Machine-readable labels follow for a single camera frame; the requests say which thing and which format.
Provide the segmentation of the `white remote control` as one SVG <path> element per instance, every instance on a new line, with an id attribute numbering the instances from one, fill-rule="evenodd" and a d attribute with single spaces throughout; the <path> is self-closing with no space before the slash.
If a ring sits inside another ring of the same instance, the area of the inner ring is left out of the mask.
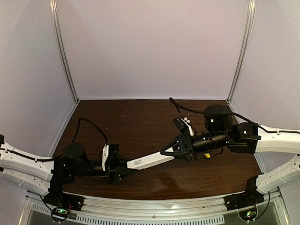
<path id="1" fill-rule="evenodd" d="M 147 169 L 171 160 L 174 160 L 173 156 L 162 155 L 160 152 L 156 152 L 144 157 L 127 161 L 127 168 L 133 170 Z"/>

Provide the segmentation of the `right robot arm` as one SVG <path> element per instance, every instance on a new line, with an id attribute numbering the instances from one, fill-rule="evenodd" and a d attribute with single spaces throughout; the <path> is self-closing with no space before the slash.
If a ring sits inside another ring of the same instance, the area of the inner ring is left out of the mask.
<path id="1" fill-rule="evenodd" d="M 259 125 L 237 113 L 227 106 L 211 105 L 203 111 L 189 109 L 175 104 L 177 110 L 202 114 L 207 132 L 192 135 L 189 122 L 175 118 L 174 124 L 180 131 L 171 143 L 160 153 L 188 161 L 197 159 L 198 154 L 210 153 L 212 150 L 227 147 L 231 152 L 255 154 L 262 152 L 293 153 L 294 157 L 278 168 L 250 178 L 246 184 L 247 193 L 266 194 L 300 175 L 300 132 Z"/>

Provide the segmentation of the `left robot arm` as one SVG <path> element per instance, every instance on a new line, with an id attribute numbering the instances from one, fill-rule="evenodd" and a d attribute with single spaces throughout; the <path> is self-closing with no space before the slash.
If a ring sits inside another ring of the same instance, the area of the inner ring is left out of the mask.
<path id="1" fill-rule="evenodd" d="M 127 159 L 118 155 L 119 146 L 105 145 L 101 162 L 90 161 L 83 145 L 77 142 L 63 148 L 57 157 L 42 157 L 14 148 L 0 137 L 0 175 L 18 186 L 40 194 L 45 203 L 53 206 L 80 209 L 82 197 L 66 194 L 63 186 L 75 182 L 76 177 L 108 178 L 119 181 L 132 169 Z"/>

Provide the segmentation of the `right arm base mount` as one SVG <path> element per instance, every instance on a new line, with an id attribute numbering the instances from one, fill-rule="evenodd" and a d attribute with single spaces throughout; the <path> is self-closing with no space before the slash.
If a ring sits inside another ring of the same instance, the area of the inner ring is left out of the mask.
<path id="1" fill-rule="evenodd" d="M 241 209 L 264 202 L 264 195 L 258 191 L 245 191 L 224 197 L 227 210 Z"/>

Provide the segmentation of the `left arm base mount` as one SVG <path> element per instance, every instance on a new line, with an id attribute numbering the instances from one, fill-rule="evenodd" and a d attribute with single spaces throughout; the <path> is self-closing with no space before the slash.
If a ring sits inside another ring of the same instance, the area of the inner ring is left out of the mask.
<path id="1" fill-rule="evenodd" d="M 47 204 L 75 211 L 81 211 L 84 199 L 83 196 L 67 194 L 64 192 L 59 194 L 49 193 L 43 198 L 44 202 Z"/>

